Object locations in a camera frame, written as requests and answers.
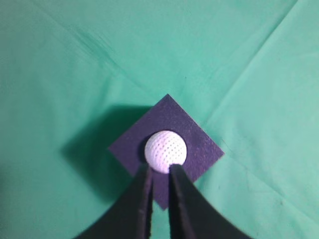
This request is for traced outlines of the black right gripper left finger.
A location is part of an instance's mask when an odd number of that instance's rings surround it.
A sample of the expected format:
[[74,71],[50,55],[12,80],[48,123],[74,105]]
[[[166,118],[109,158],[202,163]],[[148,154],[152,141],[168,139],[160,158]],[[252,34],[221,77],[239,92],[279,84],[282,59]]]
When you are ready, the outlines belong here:
[[153,175],[142,164],[114,205],[77,239],[149,239],[153,213]]

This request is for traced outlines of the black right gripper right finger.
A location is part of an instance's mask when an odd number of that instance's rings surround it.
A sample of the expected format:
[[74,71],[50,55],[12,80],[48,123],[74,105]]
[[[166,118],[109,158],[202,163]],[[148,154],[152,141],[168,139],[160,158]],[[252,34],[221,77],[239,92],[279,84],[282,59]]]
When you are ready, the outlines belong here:
[[217,212],[183,167],[169,168],[169,224],[172,239],[243,239],[245,234]]

